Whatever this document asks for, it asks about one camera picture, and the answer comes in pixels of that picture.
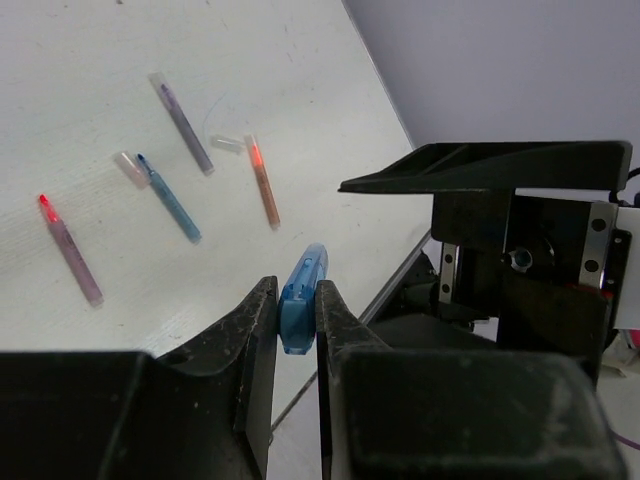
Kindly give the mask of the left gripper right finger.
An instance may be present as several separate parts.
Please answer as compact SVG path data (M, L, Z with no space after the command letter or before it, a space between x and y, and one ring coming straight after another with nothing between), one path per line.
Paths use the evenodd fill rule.
M395 349L315 294L326 479L624 479L628 469L578 364L438 335Z

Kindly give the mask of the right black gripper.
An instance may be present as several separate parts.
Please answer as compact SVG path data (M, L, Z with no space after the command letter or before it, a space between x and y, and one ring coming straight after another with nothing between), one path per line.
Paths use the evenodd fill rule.
M433 143L343 181L344 193L438 193L431 237L439 259L407 261L371 323L406 340L403 316L461 329L493 318L499 348L563 354L597 379L635 239L628 208L509 190L619 191L632 150L622 140Z

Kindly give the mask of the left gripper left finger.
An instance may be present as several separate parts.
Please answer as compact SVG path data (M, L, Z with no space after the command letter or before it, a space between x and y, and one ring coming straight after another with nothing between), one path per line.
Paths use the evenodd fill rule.
M5 479L262 479L278 285L174 350L6 352Z

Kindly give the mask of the blue highlighter pen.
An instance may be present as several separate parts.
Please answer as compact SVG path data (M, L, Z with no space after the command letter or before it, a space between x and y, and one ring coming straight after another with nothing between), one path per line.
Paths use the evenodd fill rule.
M299 258L281 292L278 333L287 355L305 355L316 335L315 292L326 278L328 253L321 243L310 244Z

